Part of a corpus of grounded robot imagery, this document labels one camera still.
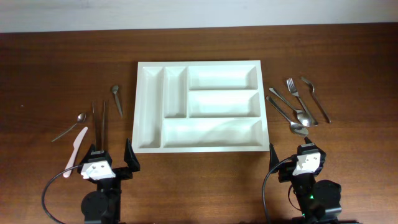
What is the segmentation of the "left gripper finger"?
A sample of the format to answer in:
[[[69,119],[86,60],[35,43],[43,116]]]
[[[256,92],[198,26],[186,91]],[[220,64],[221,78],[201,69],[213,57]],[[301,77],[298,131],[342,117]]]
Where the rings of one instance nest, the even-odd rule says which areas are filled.
[[[124,161],[127,164],[128,168],[132,172],[138,172],[141,169],[141,165],[137,160],[137,157],[133,151],[132,143],[130,139],[126,139],[125,151],[124,151]]]
[[[83,165],[85,163],[88,162],[88,160],[91,157],[91,153],[96,151],[96,146],[94,144],[91,144],[89,150],[87,151],[87,153],[85,154],[85,156],[83,157],[83,159],[80,162],[80,165]]]

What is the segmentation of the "large steel spoon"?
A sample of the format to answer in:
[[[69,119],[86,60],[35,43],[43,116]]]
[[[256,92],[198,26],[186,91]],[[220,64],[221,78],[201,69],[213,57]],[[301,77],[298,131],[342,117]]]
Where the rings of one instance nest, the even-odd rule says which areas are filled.
[[[297,109],[289,101],[287,101],[287,99],[281,93],[279,93],[275,88],[270,87],[269,91],[275,94],[277,97],[279,97],[286,105],[288,105],[295,112],[298,121],[303,126],[310,127],[312,125],[312,120],[307,112],[305,112],[304,110]]]
[[[266,96],[266,100],[289,122],[289,128],[294,134],[304,137],[308,135],[307,128],[302,124],[292,121],[272,97]]]

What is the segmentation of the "steel fork with curved handle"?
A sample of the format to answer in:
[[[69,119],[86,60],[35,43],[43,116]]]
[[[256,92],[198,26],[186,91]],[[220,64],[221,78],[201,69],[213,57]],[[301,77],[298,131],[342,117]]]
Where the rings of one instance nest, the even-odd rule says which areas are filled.
[[[316,94],[315,94],[315,86],[313,85],[313,83],[312,83],[310,80],[306,79],[305,77],[301,77],[300,79],[301,79],[302,81],[304,81],[304,82],[308,85],[308,87],[310,88],[311,95],[312,95],[312,97],[313,97],[315,103],[316,103],[317,106],[319,107],[319,109],[320,109],[322,115],[324,116],[326,122],[329,123],[329,124],[331,124],[331,119],[330,119],[328,113],[326,112],[326,110],[324,109],[324,107],[322,106],[322,104],[319,102],[319,100],[318,100],[318,98],[317,98],[317,96],[316,96]]]

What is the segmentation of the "steel fork with wide tines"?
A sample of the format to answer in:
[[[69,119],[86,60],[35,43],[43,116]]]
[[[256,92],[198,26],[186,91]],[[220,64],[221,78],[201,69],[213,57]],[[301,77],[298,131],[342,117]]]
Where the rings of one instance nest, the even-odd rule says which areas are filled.
[[[304,101],[301,99],[301,97],[299,95],[299,92],[298,92],[298,89],[295,86],[293,79],[292,78],[288,78],[286,80],[286,82],[287,82],[287,88],[288,88],[289,92],[299,100],[299,102],[302,105],[303,109],[309,115],[312,126],[318,126],[318,121],[313,117],[313,115],[311,114],[310,110],[308,109],[308,107],[306,106]]]

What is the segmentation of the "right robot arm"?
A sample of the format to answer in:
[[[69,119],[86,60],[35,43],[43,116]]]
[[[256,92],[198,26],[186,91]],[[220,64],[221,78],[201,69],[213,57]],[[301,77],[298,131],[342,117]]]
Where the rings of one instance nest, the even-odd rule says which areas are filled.
[[[341,185],[330,180],[316,181],[326,161],[326,153],[316,146],[308,137],[299,145],[297,153],[279,160],[272,144],[269,145],[269,171],[262,184],[262,202],[268,223],[271,218],[266,206],[265,187],[271,174],[278,174],[280,183],[289,182],[289,192],[293,192],[298,201],[301,216],[294,217],[292,223],[341,223],[338,215],[342,212],[340,205]]]

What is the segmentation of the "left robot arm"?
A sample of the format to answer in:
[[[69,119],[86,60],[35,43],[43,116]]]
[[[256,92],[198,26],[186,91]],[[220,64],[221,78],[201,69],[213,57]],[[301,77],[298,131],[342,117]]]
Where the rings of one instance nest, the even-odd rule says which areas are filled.
[[[119,223],[121,220],[121,182],[133,178],[140,171],[140,163],[133,151],[131,140],[126,140],[124,151],[125,167],[112,168],[108,151],[98,151],[91,145],[81,160],[78,173],[96,184],[96,190],[82,200],[81,212],[85,223]]]

